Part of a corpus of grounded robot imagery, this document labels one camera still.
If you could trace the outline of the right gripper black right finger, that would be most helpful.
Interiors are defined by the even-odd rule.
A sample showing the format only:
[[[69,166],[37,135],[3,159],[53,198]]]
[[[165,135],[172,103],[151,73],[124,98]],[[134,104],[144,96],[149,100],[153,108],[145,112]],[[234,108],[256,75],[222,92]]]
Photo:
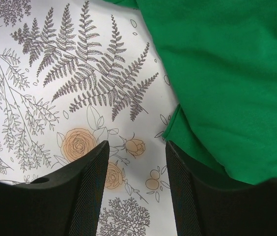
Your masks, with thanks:
[[[277,178],[257,185],[215,172],[166,144],[166,163],[180,236],[277,236]]]

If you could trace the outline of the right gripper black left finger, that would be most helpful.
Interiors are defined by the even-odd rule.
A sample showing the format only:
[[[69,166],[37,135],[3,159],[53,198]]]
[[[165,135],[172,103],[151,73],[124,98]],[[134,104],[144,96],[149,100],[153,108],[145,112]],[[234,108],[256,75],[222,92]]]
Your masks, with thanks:
[[[0,182],[0,236],[96,235],[110,146],[31,183]]]

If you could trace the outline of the green t-shirt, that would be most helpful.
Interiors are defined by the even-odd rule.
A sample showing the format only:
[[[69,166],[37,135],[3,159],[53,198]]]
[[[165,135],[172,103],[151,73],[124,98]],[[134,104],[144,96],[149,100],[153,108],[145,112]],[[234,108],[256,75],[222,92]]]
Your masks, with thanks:
[[[277,0],[117,0],[141,12],[179,104],[164,133],[233,179],[277,177]]]

